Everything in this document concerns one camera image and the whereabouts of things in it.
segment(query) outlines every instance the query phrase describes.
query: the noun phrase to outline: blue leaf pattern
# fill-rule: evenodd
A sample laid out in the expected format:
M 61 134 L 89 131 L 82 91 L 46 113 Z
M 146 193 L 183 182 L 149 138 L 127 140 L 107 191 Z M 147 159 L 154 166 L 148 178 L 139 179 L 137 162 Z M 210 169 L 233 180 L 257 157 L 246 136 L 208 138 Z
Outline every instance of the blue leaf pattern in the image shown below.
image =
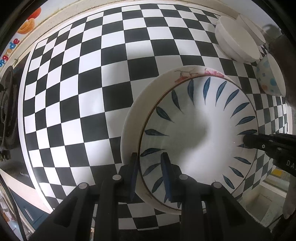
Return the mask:
M 230 167 L 230 168 L 237 176 L 244 178 L 243 174 L 239 170 L 237 170 L 233 167 Z
M 163 108 L 157 106 L 156 113 L 163 119 L 173 122 Z
M 247 159 L 245 159 L 245 158 L 242 158 L 242 157 L 239 157 L 239 156 L 235 156 L 234 157 L 235 159 L 237 159 L 237 160 L 239 160 L 239 161 L 241 161 L 241 162 L 243 162 L 243 163 L 245 163 L 245 164 L 251 164 Z
M 208 92 L 209 87 L 210 87 L 210 82 L 211 82 L 211 77 L 209 77 L 207 79 L 207 81 L 205 82 L 205 84 L 204 84 L 204 89 L 203 89 L 204 100 L 207 97 L 207 92 Z
M 159 149 L 159 148 L 148 148 L 147 150 L 143 151 L 143 153 L 140 155 L 141 157 L 149 155 L 151 153 L 160 151 L 160 150 L 164 150 L 164 149 Z
M 144 172 L 143 177 L 147 176 L 150 172 L 152 172 L 159 165 L 160 165 L 160 163 L 156 163 L 156 164 L 153 164 L 153 165 L 149 166 L 146 169 L 146 171 Z
M 224 109 L 225 110 L 225 107 L 228 105 L 228 103 L 237 95 L 237 93 L 239 92 L 239 89 L 235 90 L 234 92 L 232 92 L 230 94 L 230 96 L 228 97 L 226 103 L 225 103 L 225 106 L 224 106 Z
M 236 126 L 237 126 L 237 125 L 241 125 L 241 124 L 245 124 L 245 123 L 247 123 L 247 122 L 253 120 L 254 118 L 255 118 L 254 116 L 247 116 L 247 117 L 244 117 L 244 118 L 242 118 L 242 119 L 236 124 Z
M 220 97 L 221 93 L 222 93 L 222 90 L 224 89 L 225 85 L 226 85 L 227 81 L 224 81 L 218 88 L 217 90 L 217 94 L 216 94 L 216 104 L 217 104 L 217 100 L 218 98 Z
M 224 177 L 224 181 L 226 182 L 226 184 L 227 184 L 230 188 L 234 189 L 234 186 L 233 186 L 232 182 L 231 182 L 227 177 L 225 177 L 224 175 L 223 175 L 223 177 Z
M 161 177 L 160 179 L 158 179 L 158 180 L 154 183 L 151 192 L 154 193 L 154 192 L 159 188 L 159 186 L 162 184 L 162 182 L 163 182 L 163 177 Z
M 187 93 L 188 93 L 189 98 L 191 99 L 192 103 L 194 104 L 194 101 L 193 101 L 193 92 L 194 92 L 194 81 L 193 80 L 190 80 L 189 81 L 189 84 L 187 86 Z
M 233 117 L 236 113 L 238 113 L 239 111 L 241 111 L 243 108 L 245 108 L 250 102 L 246 102 L 246 103 L 242 103 L 240 104 L 238 107 L 236 107 L 236 109 L 234 110 L 234 112 L 232 113 L 232 116 Z

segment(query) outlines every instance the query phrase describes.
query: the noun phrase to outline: bowl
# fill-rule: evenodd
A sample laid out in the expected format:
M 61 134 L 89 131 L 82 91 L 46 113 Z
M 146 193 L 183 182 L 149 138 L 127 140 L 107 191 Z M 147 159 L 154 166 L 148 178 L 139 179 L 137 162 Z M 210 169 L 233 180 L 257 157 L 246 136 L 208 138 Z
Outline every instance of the bowl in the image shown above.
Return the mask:
M 260 30 L 257 28 L 257 26 L 246 16 L 239 14 L 237 16 L 236 22 L 242 26 L 245 30 L 248 31 L 248 33 L 252 36 L 255 43 L 260 46 L 266 43 L 264 36 L 260 32 Z
M 235 20 L 221 16 L 217 21 L 215 36 L 221 49 L 238 62 L 255 62 L 259 49 L 252 36 Z
M 273 96 L 286 96 L 286 86 L 281 69 L 268 53 L 257 64 L 256 78 L 266 94 Z

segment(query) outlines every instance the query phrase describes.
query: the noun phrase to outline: black square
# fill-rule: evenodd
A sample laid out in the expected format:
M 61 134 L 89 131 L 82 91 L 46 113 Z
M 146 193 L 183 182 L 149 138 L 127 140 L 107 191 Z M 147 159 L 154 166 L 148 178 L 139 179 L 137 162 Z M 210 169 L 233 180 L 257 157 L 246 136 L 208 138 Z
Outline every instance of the black square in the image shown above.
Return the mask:
M 35 124 L 37 131 L 46 128 L 45 109 L 42 109 L 35 113 Z
M 54 103 L 59 102 L 59 83 L 48 88 L 45 94 L 45 106 L 48 107 Z
M 56 171 L 62 185 L 76 186 L 70 167 L 56 167 Z
M 102 35 L 123 30 L 123 21 L 107 23 L 102 26 Z
M 66 197 L 64 189 L 61 185 L 50 184 L 56 198 L 63 200 Z
M 174 39 L 194 40 L 188 28 L 170 27 Z
M 54 70 L 55 68 L 61 66 L 63 64 L 63 57 L 64 57 L 64 52 L 58 54 L 57 56 L 53 57 L 50 60 L 49 63 L 49 68 L 48 68 L 48 72 Z
M 120 61 L 127 60 L 126 57 L 126 45 L 119 44 L 101 50 L 101 64 L 111 64 Z
M 134 28 L 124 31 L 126 43 L 150 40 L 147 28 Z
M 127 204 L 119 204 L 118 209 L 118 218 L 131 218 L 131 212 L 129 211 Z
M 141 80 L 159 75 L 155 57 L 128 60 L 130 80 Z
M 122 19 L 131 19 L 131 18 L 142 18 L 143 14 L 141 10 L 133 10 L 133 11 L 126 11 L 122 12 Z
M 184 20 L 184 22 L 185 22 L 185 24 L 187 25 L 188 28 L 204 30 L 203 26 L 197 20 L 187 19 L 187 18 L 183 18 L 183 20 Z
M 35 97 L 23 102 L 22 113 L 24 117 L 35 113 Z
M 158 227 L 156 216 L 147 216 L 140 218 L 133 218 L 137 229 Z
M 50 60 L 52 56 L 52 51 L 53 51 L 53 48 L 51 50 L 48 50 L 44 55 L 42 55 L 40 66 L 45 62 L 47 62 L 48 60 Z
M 43 54 L 44 49 L 45 49 L 45 46 L 35 49 L 32 54 L 31 60 L 40 57 Z
M 242 91 L 245 94 L 252 94 L 252 88 L 251 88 L 251 84 L 250 84 L 249 78 L 247 78 L 247 77 L 240 77 L 239 76 L 239 82 L 241 84 Z
M 87 167 L 89 161 L 84 143 L 65 146 L 70 167 Z
M 211 21 L 207 18 L 206 15 L 203 15 L 203 14 L 199 14 L 199 13 L 194 13 L 194 15 L 196 16 L 196 18 L 199 20 L 199 21 L 202 21 L 202 22 L 206 22 L 206 23 L 211 23 Z
M 61 81 L 78 74 L 78 69 L 79 58 L 76 58 L 68 63 L 63 64 L 61 70 Z
M 205 66 L 202 57 L 196 55 L 181 55 L 183 65 L 201 65 Z
M 103 166 L 92 166 L 91 172 L 94 177 L 94 181 L 97 185 L 101 186 L 101 183 L 106 177 L 112 177 L 117 174 L 114 164 Z
M 213 44 L 219 44 L 216 39 L 215 33 L 208 32 L 208 31 L 206 31 L 206 33 Z
M 61 124 L 47 128 L 47 135 L 50 147 L 57 147 L 64 145 L 62 126 Z
M 133 103 L 131 83 L 124 82 L 103 87 L 103 99 L 106 112 L 131 107 Z
M 173 39 L 156 39 L 151 40 L 154 56 L 179 55 L 175 40 Z
M 86 31 L 90 28 L 95 28 L 97 26 L 101 26 L 101 25 L 103 25 L 103 17 L 93 19 L 93 20 L 85 23 L 84 31 Z
M 78 119 L 80 117 L 78 95 L 62 100 L 59 109 L 62 123 Z
M 120 138 L 121 137 L 114 137 L 109 139 L 115 164 L 122 163 L 120 155 Z
M 109 138 L 105 113 L 83 117 L 80 122 L 84 142 Z
M 52 160 L 52 153 L 50 148 L 40 149 L 40 156 L 44 167 L 54 167 L 54 161 Z
M 224 58 L 219 58 L 219 60 L 226 75 L 237 76 L 237 71 L 232 60 Z
M 246 72 L 249 78 L 256 79 L 252 65 L 244 64 L 244 68 L 246 69 Z
M 25 134 L 25 140 L 28 151 L 39 149 L 36 132 Z
M 201 56 L 218 57 L 212 43 L 195 41 Z
M 33 167 L 33 172 L 38 183 L 49 183 L 43 167 Z
M 168 24 L 164 17 L 144 18 L 147 27 L 167 27 Z
M 164 17 L 181 18 L 181 15 L 177 10 L 161 9 L 161 13 Z
M 78 93 L 84 93 L 102 87 L 101 67 L 85 71 L 78 75 Z
M 75 28 L 78 25 L 85 23 L 86 20 L 87 20 L 87 17 L 77 20 L 76 22 L 72 23 L 71 28 Z

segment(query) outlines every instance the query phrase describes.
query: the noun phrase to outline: white square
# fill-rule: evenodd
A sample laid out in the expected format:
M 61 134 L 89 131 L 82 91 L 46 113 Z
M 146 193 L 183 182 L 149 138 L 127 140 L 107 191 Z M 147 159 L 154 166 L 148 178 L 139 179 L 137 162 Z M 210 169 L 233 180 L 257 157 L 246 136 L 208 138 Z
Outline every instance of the white square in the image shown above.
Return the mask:
M 32 59 L 28 72 L 39 68 L 40 63 L 41 63 L 41 59 L 42 59 L 42 55 L 39 56 L 38 58 Z
M 84 146 L 90 166 L 114 164 L 109 139 L 85 142 Z
M 62 66 L 50 71 L 47 75 L 46 89 L 56 85 L 61 81 Z
M 47 135 L 47 128 L 36 131 L 36 135 L 39 149 L 50 148 Z
M 154 56 L 150 40 L 126 43 L 126 55 L 128 59 Z
M 160 9 L 142 9 L 143 17 L 163 17 Z
M 180 55 L 199 55 L 200 51 L 194 40 L 175 39 Z
M 63 80 L 59 85 L 59 100 L 78 95 L 78 75 Z
M 29 151 L 32 167 L 43 167 L 39 150 Z
M 54 197 L 55 198 L 54 191 L 52 190 L 52 187 L 50 186 L 49 183 L 39 183 L 39 186 L 40 186 L 41 190 L 43 191 L 45 197 Z
M 50 152 L 55 167 L 70 167 L 65 146 L 51 147 Z
M 159 75 L 183 66 L 180 55 L 156 56 L 155 60 Z
M 80 49 L 81 43 L 65 50 L 62 64 L 68 63 L 71 60 L 78 58 L 80 56 Z
M 190 28 L 189 31 L 194 40 L 211 43 L 211 40 L 205 31 L 194 28 Z
M 150 39 L 173 39 L 169 27 L 148 27 Z
M 182 18 L 165 17 L 165 20 L 169 27 L 187 28 L 187 25 Z
M 62 53 L 66 49 L 67 40 L 59 43 L 57 46 L 54 47 L 52 51 L 52 58 L 57 56 L 58 54 Z
M 145 28 L 146 23 L 144 18 L 132 18 L 123 20 L 123 29 Z
M 54 167 L 45 167 L 44 171 L 50 184 L 61 185 L 59 176 L 57 175 L 57 171 Z
M 65 145 L 83 143 L 80 119 L 62 123 L 62 132 Z
M 90 167 L 71 167 L 71 172 L 76 185 L 80 183 L 88 183 L 90 186 L 95 185 Z
M 76 26 L 75 28 L 72 28 L 70 30 L 68 39 L 75 36 L 75 35 L 78 35 L 78 34 L 82 33 L 84 31 L 84 28 L 85 28 L 85 23 L 80 24 L 80 25 Z
M 85 54 L 79 59 L 79 73 L 101 66 L 101 50 Z
M 46 90 L 35 96 L 35 113 L 45 108 Z
M 130 107 L 105 112 L 109 138 L 121 136 L 124 120 Z
M 36 124 L 35 124 L 35 113 L 25 116 L 25 133 L 32 133 L 36 131 Z
M 33 98 L 36 94 L 36 84 L 37 81 L 33 82 L 32 84 L 26 85 L 26 90 L 25 90 L 25 99 L 24 100 L 29 100 Z
M 59 111 L 59 102 L 45 108 L 46 126 L 54 126 L 61 123 L 61 114 Z
M 122 13 L 117 12 L 107 16 L 103 16 L 103 25 L 107 23 L 113 23 L 117 21 L 122 21 Z
M 82 42 L 102 36 L 102 26 L 90 28 L 83 32 Z
M 95 115 L 105 111 L 102 88 L 78 95 L 80 117 Z
M 130 81 L 126 60 L 104 65 L 101 67 L 101 71 L 103 87 Z

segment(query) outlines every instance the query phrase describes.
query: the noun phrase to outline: checkerboard pattern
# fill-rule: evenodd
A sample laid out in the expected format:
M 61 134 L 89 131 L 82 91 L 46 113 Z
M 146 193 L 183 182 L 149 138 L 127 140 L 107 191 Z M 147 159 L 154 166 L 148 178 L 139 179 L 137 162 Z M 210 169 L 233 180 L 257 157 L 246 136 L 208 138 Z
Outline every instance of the checkerboard pattern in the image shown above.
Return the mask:
M 158 75 L 202 65 L 228 75 L 256 109 L 259 132 L 287 131 L 283 98 L 266 95 L 254 70 L 226 56 L 215 38 L 219 15 L 177 4 L 140 4 L 89 13 L 40 41 L 23 100 L 24 136 L 34 175 L 52 208 L 79 183 L 101 183 L 122 166 L 120 136 L 139 93 Z M 259 47 L 264 56 L 265 47 Z M 258 155 L 238 188 L 258 184 L 272 160 Z M 119 205 L 120 229 L 157 229 L 179 217 L 137 198 Z

